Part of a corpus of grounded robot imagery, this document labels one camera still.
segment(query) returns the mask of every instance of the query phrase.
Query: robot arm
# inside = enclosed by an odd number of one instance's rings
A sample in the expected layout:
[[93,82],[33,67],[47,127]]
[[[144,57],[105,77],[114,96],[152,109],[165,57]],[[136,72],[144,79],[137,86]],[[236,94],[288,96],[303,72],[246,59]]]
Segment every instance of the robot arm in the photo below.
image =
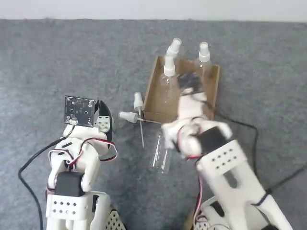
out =
[[93,123],[94,104],[91,100],[75,97],[66,98],[69,117],[61,141],[49,152],[51,173],[47,187],[47,230],[101,230],[105,229],[110,213],[110,197],[101,192],[92,192],[100,158],[108,152],[112,129],[106,105],[102,104],[97,122]]
[[[238,141],[232,139],[230,127],[223,122],[208,120],[203,114],[202,107],[206,96],[197,79],[193,73],[178,77],[181,89],[178,119],[163,124],[162,130],[166,148],[176,149],[183,158],[198,159],[197,171],[207,181],[215,195],[214,200],[224,212],[223,217],[216,212],[212,215],[212,207],[203,205],[201,215],[206,216],[211,226],[219,225],[216,226],[217,230],[224,230],[222,225],[225,223],[231,230],[261,230],[263,223],[266,223],[259,212],[261,211],[266,215],[272,229],[276,227],[279,230],[292,230],[271,195],[266,196],[257,207],[251,205],[257,204],[266,192],[249,166]],[[233,175],[237,187],[229,184],[226,173]],[[246,206],[253,209],[249,214],[246,213]],[[198,215],[197,208],[193,220],[194,229],[197,229],[195,221]]]

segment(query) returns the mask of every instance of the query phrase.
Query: cardboard tray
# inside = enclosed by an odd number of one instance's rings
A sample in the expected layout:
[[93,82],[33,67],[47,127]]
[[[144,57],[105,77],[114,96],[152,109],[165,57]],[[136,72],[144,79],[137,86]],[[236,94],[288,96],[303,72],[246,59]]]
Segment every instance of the cardboard tray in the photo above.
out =
[[[144,101],[144,118],[147,120],[158,121],[161,123],[174,121],[177,117],[178,101],[180,90],[174,93],[177,98],[177,103],[172,106],[165,107],[160,103],[161,96],[156,93],[161,87],[160,76],[164,71],[164,57],[158,56],[153,64],[153,70],[149,79],[148,88]],[[189,71],[195,71],[195,64],[190,60],[180,60],[176,63],[176,72],[182,74]],[[202,79],[204,91],[207,95],[208,102],[214,107],[217,95],[217,87],[220,77],[220,66],[212,65],[211,76],[208,79]],[[204,106],[204,113],[213,119],[213,111],[208,110]]]

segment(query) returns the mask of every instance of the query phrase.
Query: circuit board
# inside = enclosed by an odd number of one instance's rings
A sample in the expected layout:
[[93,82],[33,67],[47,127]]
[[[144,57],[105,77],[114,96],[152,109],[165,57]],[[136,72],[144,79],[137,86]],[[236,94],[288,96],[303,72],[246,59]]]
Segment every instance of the circuit board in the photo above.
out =
[[93,127],[94,110],[94,99],[65,96],[64,123]]

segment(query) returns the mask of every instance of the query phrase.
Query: white wall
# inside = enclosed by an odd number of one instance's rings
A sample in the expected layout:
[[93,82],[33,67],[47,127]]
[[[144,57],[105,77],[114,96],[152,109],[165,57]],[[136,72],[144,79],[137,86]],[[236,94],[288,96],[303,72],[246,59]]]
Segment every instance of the white wall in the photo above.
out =
[[307,22],[307,0],[0,0],[0,18]]

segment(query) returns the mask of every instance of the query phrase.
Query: clear plastic bottle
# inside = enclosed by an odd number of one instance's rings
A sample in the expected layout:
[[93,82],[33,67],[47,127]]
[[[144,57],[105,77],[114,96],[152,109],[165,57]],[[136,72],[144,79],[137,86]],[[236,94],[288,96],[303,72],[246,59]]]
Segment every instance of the clear plastic bottle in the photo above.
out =
[[196,73],[200,75],[202,83],[207,83],[212,71],[208,43],[200,43],[199,57],[195,65]]
[[164,57],[164,72],[161,76],[161,96],[165,106],[176,104],[177,98],[174,96],[177,89],[177,74],[175,70],[174,58],[166,55]]

